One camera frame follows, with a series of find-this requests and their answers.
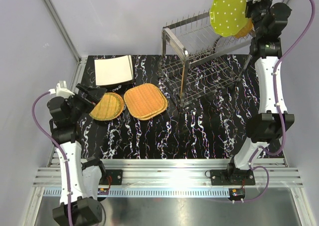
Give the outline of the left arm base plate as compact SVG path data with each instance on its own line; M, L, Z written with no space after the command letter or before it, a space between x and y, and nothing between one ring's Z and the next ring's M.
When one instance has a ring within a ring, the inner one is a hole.
M111 186L120 186L122 185L122 180L123 170L106 170L106 172L102 174L99 185L108 185L110 183Z

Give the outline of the orange scalloped plate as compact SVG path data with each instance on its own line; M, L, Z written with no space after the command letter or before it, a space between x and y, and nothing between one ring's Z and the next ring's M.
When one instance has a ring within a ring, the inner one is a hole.
M251 18L237 18L235 21L235 38L243 38L249 34L253 29L253 23Z

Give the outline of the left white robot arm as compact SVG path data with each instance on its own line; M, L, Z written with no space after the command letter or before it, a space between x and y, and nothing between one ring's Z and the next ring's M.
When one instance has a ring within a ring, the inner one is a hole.
M107 180L101 160L81 162L82 146L77 122L93 110L96 99L89 101L67 88L65 81L50 91L55 94L47 103L51 115L50 140L56 147L61 173L59 206L52 211L60 226L95 226L102 222L104 210L97 199L98 185Z

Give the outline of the round woven bamboo tray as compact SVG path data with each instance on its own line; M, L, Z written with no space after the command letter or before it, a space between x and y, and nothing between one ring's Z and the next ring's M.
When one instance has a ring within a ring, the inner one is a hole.
M125 104L124 104L124 100L123 100L121 95L114 93L114 92L110 92L110 94L113 95L117 100L115 115L111 118L111 120L113 120L113 119L117 118L123 112Z

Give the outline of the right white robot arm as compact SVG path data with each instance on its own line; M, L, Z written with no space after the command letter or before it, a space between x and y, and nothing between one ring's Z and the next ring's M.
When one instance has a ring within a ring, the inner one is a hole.
M242 148L220 173L220 178L231 185L254 185L253 161L274 140L283 139L295 121L284 102L280 71L280 36L292 10L283 2L272 1L246 1L245 16L251 19L255 31L250 55L258 74L260 106L259 113L246 124L247 138Z

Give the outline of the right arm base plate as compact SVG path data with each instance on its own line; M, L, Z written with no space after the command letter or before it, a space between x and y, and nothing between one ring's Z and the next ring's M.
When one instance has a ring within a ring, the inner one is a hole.
M210 170L212 186L254 186L256 184L253 171L235 170L233 173L227 170Z

